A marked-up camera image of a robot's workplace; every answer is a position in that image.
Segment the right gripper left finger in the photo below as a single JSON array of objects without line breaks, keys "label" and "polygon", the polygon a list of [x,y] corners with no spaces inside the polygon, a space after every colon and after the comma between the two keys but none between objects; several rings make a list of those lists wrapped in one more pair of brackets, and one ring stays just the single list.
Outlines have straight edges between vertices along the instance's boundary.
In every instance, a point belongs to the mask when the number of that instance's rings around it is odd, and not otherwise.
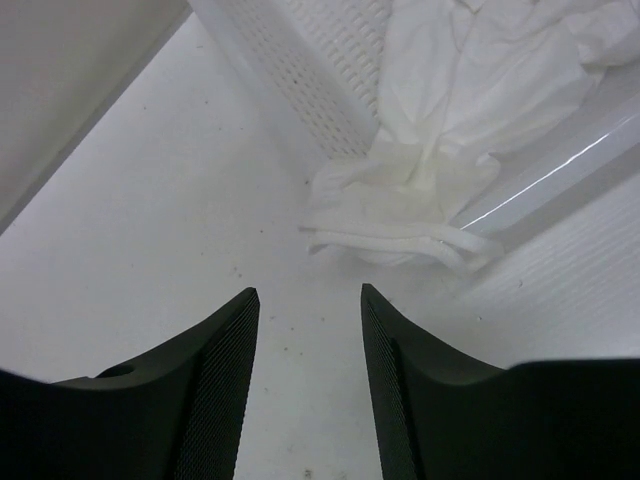
[{"label": "right gripper left finger", "polygon": [[255,289],[96,377],[1,375],[5,479],[230,479],[254,365]]}]

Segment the white tank top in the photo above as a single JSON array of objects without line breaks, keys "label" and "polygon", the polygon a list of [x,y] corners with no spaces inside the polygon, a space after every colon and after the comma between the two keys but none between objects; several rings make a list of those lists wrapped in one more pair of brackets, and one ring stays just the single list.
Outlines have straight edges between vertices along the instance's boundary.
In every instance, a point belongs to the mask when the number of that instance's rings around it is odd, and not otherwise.
[{"label": "white tank top", "polygon": [[607,70],[639,57],[635,1],[396,1],[380,122],[361,158],[329,161],[303,223],[310,247],[466,275],[502,246],[452,225],[500,172],[499,156],[573,114]]}]

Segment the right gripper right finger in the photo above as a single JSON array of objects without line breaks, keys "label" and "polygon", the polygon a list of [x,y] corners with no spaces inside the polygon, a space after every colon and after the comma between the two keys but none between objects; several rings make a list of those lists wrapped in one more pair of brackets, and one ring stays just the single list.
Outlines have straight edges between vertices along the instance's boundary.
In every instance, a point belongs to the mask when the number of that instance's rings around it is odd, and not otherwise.
[{"label": "right gripper right finger", "polygon": [[386,479],[635,479],[639,363],[545,360],[500,369],[361,290],[364,352]]}]

